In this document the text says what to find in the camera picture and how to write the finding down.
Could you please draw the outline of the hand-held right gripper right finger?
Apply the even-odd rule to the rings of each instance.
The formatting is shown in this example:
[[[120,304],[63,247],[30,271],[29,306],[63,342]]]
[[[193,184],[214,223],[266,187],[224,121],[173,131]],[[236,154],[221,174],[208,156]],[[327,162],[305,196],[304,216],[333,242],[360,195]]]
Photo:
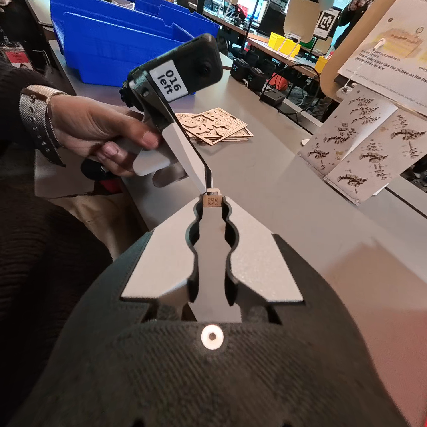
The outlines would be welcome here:
[[[271,306],[304,301],[269,228],[230,197],[222,199],[226,257],[225,295],[230,306]]]

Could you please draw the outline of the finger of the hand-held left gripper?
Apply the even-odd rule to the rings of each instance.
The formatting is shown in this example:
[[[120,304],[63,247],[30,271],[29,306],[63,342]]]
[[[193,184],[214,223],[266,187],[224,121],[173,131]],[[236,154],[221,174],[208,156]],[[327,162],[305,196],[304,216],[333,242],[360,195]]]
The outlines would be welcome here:
[[[175,118],[175,124],[179,140],[175,143],[175,156],[198,189],[213,187],[211,168],[199,150],[190,141],[185,128],[181,125],[178,118]]]
[[[184,131],[177,122],[173,122],[162,131],[162,136],[199,193],[205,194],[207,192],[206,166]]]

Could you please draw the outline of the small printed wooden piece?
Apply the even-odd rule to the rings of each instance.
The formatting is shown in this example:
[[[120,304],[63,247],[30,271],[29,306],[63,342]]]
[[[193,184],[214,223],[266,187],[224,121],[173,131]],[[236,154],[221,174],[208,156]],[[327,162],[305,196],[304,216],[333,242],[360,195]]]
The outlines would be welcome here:
[[[202,196],[203,208],[221,207],[222,194],[218,188],[208,188],[206,193]]]

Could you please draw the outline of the person's left forearm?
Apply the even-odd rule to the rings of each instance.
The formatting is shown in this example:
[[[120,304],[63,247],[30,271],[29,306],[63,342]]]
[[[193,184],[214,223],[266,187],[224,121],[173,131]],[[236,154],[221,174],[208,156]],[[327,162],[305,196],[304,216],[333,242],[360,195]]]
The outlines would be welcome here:
[[[16,143],[26,149],[35,149],[32,136],[20,116],[21,91],[31,85],[53,87],[39,72],[13,67],[0,60],[0,139],[1,143]]]

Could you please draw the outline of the person's left hand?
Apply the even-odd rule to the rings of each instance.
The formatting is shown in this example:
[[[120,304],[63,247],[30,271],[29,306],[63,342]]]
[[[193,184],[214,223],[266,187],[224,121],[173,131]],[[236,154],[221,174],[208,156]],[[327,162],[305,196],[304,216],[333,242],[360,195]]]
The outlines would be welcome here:
[[[48,115],[62,147],[81,157],[96,158],[119,177],[135,174],[137,155],[120,147],[118,139],[146,150],[162,142],[161,134],[142,122],[142,114],[86,97],[57,94],[49,101]]]

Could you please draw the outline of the wooden puzzle sheet stack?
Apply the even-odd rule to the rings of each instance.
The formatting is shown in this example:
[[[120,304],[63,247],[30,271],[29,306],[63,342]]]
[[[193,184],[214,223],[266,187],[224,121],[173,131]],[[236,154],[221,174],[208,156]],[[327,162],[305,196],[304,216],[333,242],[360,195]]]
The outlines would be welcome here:
[[[221,108],[202,113],[175,113],[192,143],[246,142],[253,134],[247,124]]]

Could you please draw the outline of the blue plastic bin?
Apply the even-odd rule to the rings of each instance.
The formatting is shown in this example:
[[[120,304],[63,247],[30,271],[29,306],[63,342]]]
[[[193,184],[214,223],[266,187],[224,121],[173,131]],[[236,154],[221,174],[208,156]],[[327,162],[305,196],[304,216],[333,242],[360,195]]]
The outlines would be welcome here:
[[[192,40],[176,24],[160,35],[78,13],[64,13],[63,55],[83,83],[120,87],[134,68]]]
[[[173,24],[193,37],[209,33],[215,38],[219,30],[218,24],[203,15],[167,1],[135,1],[134,9],[129,9],[100,0],[51,0],[50,16],[61,43],[71,14],[175,40]]]

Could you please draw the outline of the black battery charger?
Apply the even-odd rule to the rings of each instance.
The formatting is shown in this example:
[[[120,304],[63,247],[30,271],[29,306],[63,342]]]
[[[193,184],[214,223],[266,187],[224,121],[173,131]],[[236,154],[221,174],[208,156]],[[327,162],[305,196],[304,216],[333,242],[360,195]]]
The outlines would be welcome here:
[[[256,67],[250,67],[247,76],[247,87],[252,92],[261,92],[266,82],[272,77],[276,70],[276,66],[268,67],[266,70],[261,70]]]
[[[230,76],[238,82],[248,80],[248,76],[252,71],[253,66],[242,58],[235,57],[230,69]]]

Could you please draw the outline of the person's beige pants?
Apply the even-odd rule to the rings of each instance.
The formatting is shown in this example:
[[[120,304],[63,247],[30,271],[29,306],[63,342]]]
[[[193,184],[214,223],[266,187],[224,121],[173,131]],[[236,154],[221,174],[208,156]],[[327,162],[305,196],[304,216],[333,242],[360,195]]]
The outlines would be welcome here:
[[[80,220],[117,259],[148,228],[131,198],[126,194],[77,195],[49,199]]]

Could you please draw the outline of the black power adapter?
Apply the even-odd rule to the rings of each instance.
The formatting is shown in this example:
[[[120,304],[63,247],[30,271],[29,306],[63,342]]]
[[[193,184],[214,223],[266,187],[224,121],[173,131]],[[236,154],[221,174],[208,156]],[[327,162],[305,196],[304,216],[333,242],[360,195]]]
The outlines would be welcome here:
[[[274,108],[279,107],[286,99],[286,95],[276,89],[266,89],[260,95],[260,101]]]

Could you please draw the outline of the person's black sweater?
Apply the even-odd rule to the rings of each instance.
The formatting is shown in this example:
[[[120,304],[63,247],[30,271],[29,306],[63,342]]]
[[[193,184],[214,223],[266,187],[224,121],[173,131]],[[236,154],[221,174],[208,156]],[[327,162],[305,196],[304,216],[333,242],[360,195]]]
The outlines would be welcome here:
[[[80,298],[113,262],[81,221],[29,189],[19,168],[30,154],[1,141],[1,426],[38,381]]]

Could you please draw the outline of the tan rounded board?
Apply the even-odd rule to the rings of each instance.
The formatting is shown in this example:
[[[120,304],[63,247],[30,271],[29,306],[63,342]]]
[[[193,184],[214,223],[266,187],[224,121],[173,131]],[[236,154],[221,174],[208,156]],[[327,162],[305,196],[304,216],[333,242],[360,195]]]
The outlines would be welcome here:
[[[295,37],[303,43],[310,42],[320,13],[321,8],[317,1],[290,0],[284,21],[284,35]]]

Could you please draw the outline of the black white marker sign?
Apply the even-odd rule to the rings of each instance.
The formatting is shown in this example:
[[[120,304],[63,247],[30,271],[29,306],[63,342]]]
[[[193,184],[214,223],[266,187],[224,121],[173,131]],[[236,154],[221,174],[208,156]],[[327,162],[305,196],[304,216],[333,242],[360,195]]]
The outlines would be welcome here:
[[[327,40],[337,27],[341,11],[342,9],[335,7],[323,10],[314,29],[313,37],[320,40]]]

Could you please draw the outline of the wooden instruction stand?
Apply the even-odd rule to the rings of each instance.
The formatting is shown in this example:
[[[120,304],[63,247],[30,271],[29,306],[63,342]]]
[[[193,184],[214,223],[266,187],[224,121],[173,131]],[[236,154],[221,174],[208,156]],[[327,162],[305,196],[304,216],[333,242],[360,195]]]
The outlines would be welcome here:
[[[346,36],[345,40],[340,44],[338,49],[335,50],[332,58],[328,61],[321,74],[321,88],[327,96],[338,102],[343,100],[343,95],[339,94],[339,90],[348,83],[354,81],[340,75],[340,68],[355,52],[356,48],[360,46],[372,29],[378,24],[394,2],[395,1],[393,0],[373,1],[372,5],[366,10],[364,15]],[[408,109],[404,105],[398,104],[391,99],[389,100],[394,102],[397,106],[410,111],[414,115],[426,119],[426,115],[421,115],[416,111]]]

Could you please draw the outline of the white instruction paper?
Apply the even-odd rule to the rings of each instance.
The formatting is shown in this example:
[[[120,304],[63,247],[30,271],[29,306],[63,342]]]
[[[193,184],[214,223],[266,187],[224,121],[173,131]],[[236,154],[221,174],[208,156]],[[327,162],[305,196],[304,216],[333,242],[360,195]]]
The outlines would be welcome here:
[[[395,1],[339,74],[427,114],[427,2]]]

